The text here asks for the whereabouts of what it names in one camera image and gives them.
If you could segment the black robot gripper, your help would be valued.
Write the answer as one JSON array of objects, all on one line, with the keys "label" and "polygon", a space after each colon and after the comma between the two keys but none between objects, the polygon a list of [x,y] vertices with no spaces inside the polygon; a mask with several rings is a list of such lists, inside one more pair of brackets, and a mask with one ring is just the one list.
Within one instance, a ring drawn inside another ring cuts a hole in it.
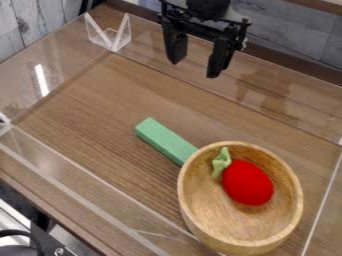
[{"label": "black robot gripper", "polygon": [[246,48],[250,18],[238,13],[232,0],[159,0],[160,23],[167,58],[178,64],[187,56],[191,34],[214,40],[208,58],[207,77],[216,78],[227,69],[235,49]]}]

